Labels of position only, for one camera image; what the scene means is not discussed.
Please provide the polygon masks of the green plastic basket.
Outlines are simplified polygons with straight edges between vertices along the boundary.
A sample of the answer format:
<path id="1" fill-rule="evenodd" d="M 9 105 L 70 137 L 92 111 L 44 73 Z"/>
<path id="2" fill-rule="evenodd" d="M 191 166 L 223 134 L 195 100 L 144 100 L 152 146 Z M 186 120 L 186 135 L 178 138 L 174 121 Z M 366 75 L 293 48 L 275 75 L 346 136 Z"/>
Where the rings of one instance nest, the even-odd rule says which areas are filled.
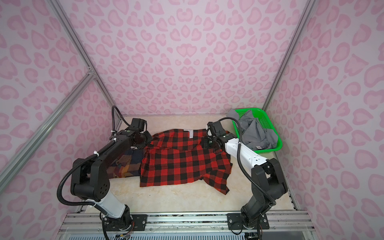
<path id="1" fill-rule="evenodd" d="M 242 142 L 256 153 L 275 152 L 282 148 L 282 140 L 262 109 L 231 109 L 227 116 L 240 123 L 239 128 L 233 123 L 236 134 L 242 134 Z"/>

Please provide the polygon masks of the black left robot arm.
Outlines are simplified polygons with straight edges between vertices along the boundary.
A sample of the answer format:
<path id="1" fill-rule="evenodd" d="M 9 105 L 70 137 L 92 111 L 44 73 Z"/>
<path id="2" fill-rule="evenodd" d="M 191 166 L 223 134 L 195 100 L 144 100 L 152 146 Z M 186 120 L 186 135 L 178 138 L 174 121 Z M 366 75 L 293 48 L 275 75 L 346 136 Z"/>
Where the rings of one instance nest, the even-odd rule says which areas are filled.
<path id="1" fill-rule="evenodd" d="M 71 174 L 71 193 L 100 211 L 104 228 L 110 226 L 122 231 L 134 228 L 129 207 L 110 190 L 108 168 L 127 150 L 141 150 L 151 141 L 147 121 L 133 118 L 126 129 L 114 132 L 110 142 L 95 151 L 91 160 L 78 159 L 74 162 L 74 166 L 81 166 Z"/>

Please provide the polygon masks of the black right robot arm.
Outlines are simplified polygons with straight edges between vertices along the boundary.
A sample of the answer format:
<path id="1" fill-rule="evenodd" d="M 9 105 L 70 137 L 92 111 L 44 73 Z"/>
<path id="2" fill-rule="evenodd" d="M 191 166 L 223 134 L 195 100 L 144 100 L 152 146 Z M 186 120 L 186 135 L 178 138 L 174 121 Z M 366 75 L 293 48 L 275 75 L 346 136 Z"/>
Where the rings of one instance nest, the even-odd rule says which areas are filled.
<path id="1" fill-rule="evenodd" d="M 237 159 L 240 170 L 252 184 L 252 197 L 242 208 L 238 216 L 229 217 L 231 231 L 244 229 L 268 229 L 267 212 L 277 204 L 277 200 L 288 192 L 288 186 L 281 164 L 275 158 L 267 159 L 251 150 L 243 143 L 243 136 L 228 133 L 221 121 L 232 120 L 225 117 L 207 124 L 207 134 L 203 137 L 202 147 L 224 151 Z"/>

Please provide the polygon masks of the red black plaid shirt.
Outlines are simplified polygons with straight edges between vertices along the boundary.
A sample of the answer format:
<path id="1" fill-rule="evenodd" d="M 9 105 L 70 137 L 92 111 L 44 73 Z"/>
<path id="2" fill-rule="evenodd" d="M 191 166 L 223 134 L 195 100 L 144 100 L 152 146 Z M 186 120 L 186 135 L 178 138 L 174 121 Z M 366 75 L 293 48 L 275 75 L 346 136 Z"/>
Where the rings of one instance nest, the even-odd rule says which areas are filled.
<path id="1" fill-rule="evenodd" d="M 231 156 L 223 150 L 204 148 L 205 129 L 172 129 L 153 135 L 145 148 L 140 186 L 182 185 L 204 181 L 220 193 L 230 190 L 227 180 L 232 172 Z"/>

